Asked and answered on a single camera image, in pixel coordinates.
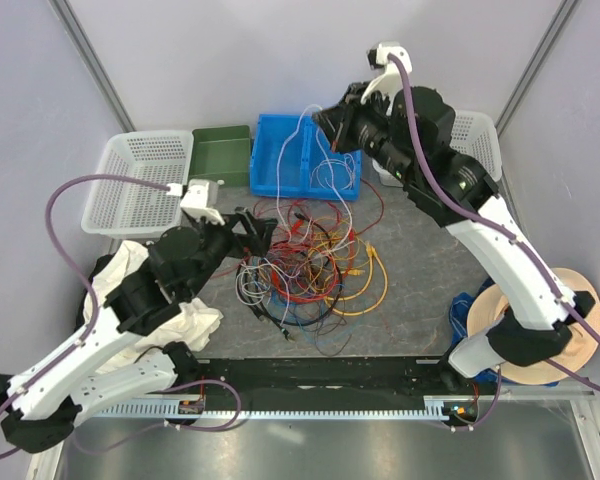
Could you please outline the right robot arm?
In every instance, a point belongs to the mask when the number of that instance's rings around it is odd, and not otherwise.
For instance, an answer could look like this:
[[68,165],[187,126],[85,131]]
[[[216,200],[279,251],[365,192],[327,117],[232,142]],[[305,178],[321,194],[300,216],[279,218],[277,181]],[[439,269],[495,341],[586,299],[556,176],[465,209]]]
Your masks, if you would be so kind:
[[492,279],[471,305],[467,333],[444,354],[438,381],[457,394],[486,370],[523,385],[576,378],[600,340],[600,303],[576,271],[552,269],[518,228],[491,175],[451,146],[455,110],[434,89],[351,84],[332,107],[310,104],[277,145],[315,129],[321,155],[363,152],[471,252]]

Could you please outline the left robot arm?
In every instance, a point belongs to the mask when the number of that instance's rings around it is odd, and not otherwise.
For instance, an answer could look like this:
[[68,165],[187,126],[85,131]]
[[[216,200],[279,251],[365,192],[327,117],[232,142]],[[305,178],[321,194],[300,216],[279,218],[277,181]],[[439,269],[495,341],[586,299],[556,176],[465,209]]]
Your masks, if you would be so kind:
[[199,382],[199,363],[182,341],[108,374],[97,369],[124,348],[182,313],[227,257],[267,254],[274,218],[238,208],[220,223],[206,219],[174,227],[149,245],[139,268],[126,275],[90,320],[35,366],[0,374],[0,427],[15,451],[43,452],[67,439],[95,413],[153,392],[188,393]]

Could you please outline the left grey aluminium post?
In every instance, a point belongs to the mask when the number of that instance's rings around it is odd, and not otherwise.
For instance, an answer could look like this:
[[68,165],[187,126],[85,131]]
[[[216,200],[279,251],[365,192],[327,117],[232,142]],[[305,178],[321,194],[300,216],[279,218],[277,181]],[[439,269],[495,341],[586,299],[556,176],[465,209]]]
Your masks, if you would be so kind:
[[124,132],[135,131],[136,127],[125,108],[112,80],[99,59],[88,35],[81,25],[71,2],[67,0],[50,0],[49,4],[62,23],[71,42],[89,71],[105,103]]

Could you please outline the grey aluminium corner post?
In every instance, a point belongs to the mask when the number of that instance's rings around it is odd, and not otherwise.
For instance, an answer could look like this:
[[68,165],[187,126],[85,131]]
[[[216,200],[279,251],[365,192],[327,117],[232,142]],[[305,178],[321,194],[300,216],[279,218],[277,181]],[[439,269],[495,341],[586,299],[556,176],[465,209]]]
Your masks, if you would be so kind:
[[579,0],[562,0],[559,2],[555,13],[495,122],[499,137],[504,135],[580,4],[581,1]]

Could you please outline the blue cloth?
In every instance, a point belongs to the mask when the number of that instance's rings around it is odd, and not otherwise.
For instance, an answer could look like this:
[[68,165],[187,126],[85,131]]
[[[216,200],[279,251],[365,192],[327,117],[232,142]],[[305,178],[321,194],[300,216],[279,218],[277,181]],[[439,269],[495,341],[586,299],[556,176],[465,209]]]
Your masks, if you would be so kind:
[[461,340],[468,337],[469,311],[481,294],[482,291],[478,291],[475,295],[461,292],[452,299],[448,310],[448,320],[452,332],[452,346],[457,345]]

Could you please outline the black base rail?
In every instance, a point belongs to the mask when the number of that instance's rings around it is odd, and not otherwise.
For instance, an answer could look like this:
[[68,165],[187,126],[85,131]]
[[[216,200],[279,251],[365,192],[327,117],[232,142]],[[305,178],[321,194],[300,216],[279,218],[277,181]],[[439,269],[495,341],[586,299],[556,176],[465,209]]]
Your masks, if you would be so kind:
[[471,381],[426,357],[198,359],[176,384],[198,380],[228,383],[242,407],[419,408],[427,396],[474,397]]

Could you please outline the blue divided plastic bin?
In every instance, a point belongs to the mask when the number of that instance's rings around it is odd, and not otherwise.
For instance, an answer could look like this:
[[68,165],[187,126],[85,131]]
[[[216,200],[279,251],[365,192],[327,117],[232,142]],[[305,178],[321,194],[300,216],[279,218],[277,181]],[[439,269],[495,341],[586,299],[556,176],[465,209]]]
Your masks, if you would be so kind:
[[359,198],[362,152],[337,154],[311,117],[262,114],[250,161],[250,191],[270,198]]

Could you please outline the green plastic box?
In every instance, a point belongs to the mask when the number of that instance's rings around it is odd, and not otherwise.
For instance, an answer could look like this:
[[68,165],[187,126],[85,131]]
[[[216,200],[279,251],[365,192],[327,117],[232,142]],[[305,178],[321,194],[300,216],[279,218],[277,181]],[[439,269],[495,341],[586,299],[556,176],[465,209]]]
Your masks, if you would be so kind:
[[248,125],[199,128],[192,134],[189,180],[222,180],[227,187],[249,185],[252,143]]

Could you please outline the white basket with clothes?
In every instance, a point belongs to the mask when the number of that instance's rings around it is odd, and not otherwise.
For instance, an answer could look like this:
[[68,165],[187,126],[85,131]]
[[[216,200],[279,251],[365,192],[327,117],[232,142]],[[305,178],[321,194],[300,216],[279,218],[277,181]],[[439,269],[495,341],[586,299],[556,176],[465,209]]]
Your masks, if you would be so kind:
[[447,146],[461,154],[475,158],[495,182],[502,178],[501,151],[493,120],[476,111],[456,110],[453,126],[447,120],[441,127],[418,123],[418,133],[425,152],[437,143],[445,141]]

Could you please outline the empty white basket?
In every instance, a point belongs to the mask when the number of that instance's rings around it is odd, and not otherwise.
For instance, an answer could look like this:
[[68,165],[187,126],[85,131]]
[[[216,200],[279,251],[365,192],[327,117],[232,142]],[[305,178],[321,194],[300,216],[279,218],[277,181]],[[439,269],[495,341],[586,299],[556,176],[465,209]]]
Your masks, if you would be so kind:
[[[140,131],[109,139],[97,171],[167,185],[188,178],[194,135],[186,130]],[[179,199],[158,189],[94,181],[81,220],[88,234],[113,239],[157,239],[180,223]]]

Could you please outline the white cloth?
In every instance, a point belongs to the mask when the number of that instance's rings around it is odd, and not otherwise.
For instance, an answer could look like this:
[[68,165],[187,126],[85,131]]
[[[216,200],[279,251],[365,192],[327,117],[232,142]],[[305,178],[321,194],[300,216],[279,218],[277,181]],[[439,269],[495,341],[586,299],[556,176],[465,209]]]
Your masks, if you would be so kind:
[[[148,258],[147,248],[141,243],[125,240],[113,255],[105,255],[96,261],[89,275],[98,304],[130,273],[135,272]],[[144,353],[156,351],[170,342],[184,342],[192,352],[202,351],[210,341],[210,335],[220,326],[222,312],[194,298],[180,303],[180,312],[138,342],[125,347],[96,369],[97,374],[111,373],[130,365]]]

